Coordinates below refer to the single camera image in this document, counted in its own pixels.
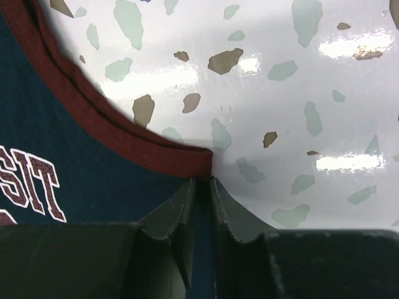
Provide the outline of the navy basketball tank top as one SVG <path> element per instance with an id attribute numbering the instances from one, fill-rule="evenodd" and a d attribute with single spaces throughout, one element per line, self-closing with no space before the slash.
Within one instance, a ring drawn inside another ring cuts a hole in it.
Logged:
<path id="1" fill-rule="evenodd" d="M 184 298 L 214 298 L 212 158 L 119 114 L 60 51 L 37 1 L 1 2 L 1 227 L 138 222 L 194 179 Z"/>

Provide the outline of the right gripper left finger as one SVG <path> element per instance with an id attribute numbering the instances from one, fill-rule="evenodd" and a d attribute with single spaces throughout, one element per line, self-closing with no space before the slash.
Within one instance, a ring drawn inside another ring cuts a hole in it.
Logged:
<path id="1" fill-rule="evenodd" d="M 1 227 L 2 298 L 184 298 L 196 182 L 138 222 Z"/>

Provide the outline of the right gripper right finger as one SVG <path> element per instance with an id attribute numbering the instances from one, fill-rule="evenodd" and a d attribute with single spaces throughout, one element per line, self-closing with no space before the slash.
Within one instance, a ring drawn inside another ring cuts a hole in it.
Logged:
<path id="1" fill-rule="evenodd" d="M 213 179 L 217 298 L 397 298 L 392 230 L 275 229 Z"/>

